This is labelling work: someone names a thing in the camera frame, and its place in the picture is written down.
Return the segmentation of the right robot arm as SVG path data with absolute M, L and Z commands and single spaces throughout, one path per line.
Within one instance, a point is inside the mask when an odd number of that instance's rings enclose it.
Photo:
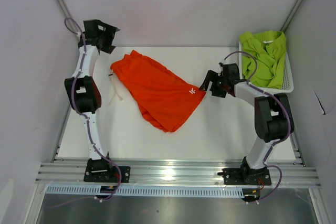
M 291 109 L 285 93 L 271 94 L 241 79 L 235 63 L 221 64 L 221 72 L 209 70 L 199 87 L 215 97 L 227 94 L 244 100 L 254 107 L 254 126 L 257 138 L 242 160 L 240 168 L 224 168 L 218 173 L 226 185 L 257 185 L 261 180 L 271 184 L 267 161 L 275 147 L 284 142 L 294 130 Z

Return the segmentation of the orange shorts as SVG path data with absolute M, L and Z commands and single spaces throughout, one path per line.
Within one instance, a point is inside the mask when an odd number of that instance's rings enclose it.
M 142 117 L 163 132 L 177 131 L 206 94 L 135 50 L 114 62 L 110 69 L 128 89 Z

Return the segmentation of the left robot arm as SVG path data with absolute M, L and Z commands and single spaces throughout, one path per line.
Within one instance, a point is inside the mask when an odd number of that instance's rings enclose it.
M 115 48 L 112 44 L 117 27 L 108 25 L 99 19 L 85 20 L 84 29 L 72 18 L 65 18 L 68 27 L 71 21 L 79 32 L 79 58 L 73 75 L 64 80 L 65 89 L 71 108 L 80 116 L 86 130 L 89 147 L 89 161 L 94 165 L 91 170 L 102 181 L 108 182 L 114 176 L 113 167 L 117 165 L 110 159 L 107 148 L 104 147 L 98 112 L 102 105 L 100 91 L 93 79 L 95 64 L 101 52 L 111 54 Z

